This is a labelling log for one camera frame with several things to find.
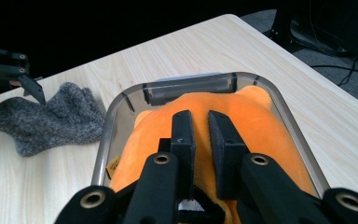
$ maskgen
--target table surface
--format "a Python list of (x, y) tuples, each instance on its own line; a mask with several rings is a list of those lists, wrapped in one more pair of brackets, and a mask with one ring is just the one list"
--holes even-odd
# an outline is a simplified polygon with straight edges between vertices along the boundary
[[(39, 83), (47, 100), (65, 81), (90, 88), (107, 109), (135, 84), (228, 72), (254, 73), (271, 81), (329, 185), (358, 192), (358, 100), (234, 15), (195, 24)], [(1, 94), (0, 102), (22, 92)], [(0, 133), (0, 223), (54, 222), (71, 197), (90, 185), (98, 146), (55, 147), (21, 158), (11, 137)]]

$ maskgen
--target gray carpet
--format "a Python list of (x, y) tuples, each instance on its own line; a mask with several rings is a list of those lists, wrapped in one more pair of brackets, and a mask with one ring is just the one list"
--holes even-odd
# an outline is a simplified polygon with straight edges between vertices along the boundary
[[(257, 31), (261, 33), (265, 33), (268, 31), (273, 23), (275, 17), (276, 10), (266, 10), (260, 11), (253, 14), (249, 14), (241, 17), (248, 24), (253, 26)], [(301, 31), (298, 31), (295, 26), (292, 26), (292, 33), (302, 39), (313, 41), (319, 45), (323, 45), (322, 41), (316, 42), (314, 38), (307, 36)], [(312, 49), (301, 49), (293, 53), (299, 60), (306, 63), (309, 66), (313, 65), (335, 65), (340, 67), (346, 67), (351, 69), (353, 66), (353, 61), (356, 60), (356, 57), (332, 57), (320, 52), (317, 52)], [(339, 87), (358, 99), (358, 72), (353, 72), (349, 79), (344, 79), (349, 73), (350, 70), (331, 68), (331, 67), (320, 67), (314, 68), (321, 75), (328, 78), (330, 81), (339, 85), (342, 81), (345, 83), (346, 80), (348, 82), (346, 84), (341, 84)], [(355, 64), (355, 69), (358, 70), (358, 61)]]

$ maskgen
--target orange cloth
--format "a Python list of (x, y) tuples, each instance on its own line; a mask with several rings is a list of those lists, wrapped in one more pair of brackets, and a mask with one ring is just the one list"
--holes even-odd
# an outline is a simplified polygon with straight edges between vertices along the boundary
[(302, 190), (313, 194), (306, 167), (289, 132), (270, 111), (271, 104), (265, 90), (248, 86), (236, 93), (187, 93), (159, 109), (141, 113), (112, 176), (110, 188), (119, 191), (136, 181), (146, 158), (158, 151), (159, 139), (171, 137), (172, 116), (190, 110), (196, 142), (194, 184), (225, 210), (226, 223), (241, 223), (236, 201), (221, 201), (216, 197), (208, 126), (208, 112), (214, 110), (230, 117), (251, 152), (275, 159)]

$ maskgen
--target transparent plastic bin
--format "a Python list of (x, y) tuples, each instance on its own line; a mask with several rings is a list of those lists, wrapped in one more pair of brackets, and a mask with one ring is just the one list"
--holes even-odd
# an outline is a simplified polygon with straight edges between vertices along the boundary
[(103, 135), (98, 149), (91, 185), (108, 186), (106, 165), (121, 155), (133, 130), (136, 117), (145, 110), (157, 109), (188, 92), (230, 93), (256, 85), (272, 99), (272, 112), (290, 133), (310, 174), (319, 198), (329, 189), (324, 174), (278, 89), (267, 79), (244, 72), (178, 77), (138, 84), (118, 95), (106, 113)]

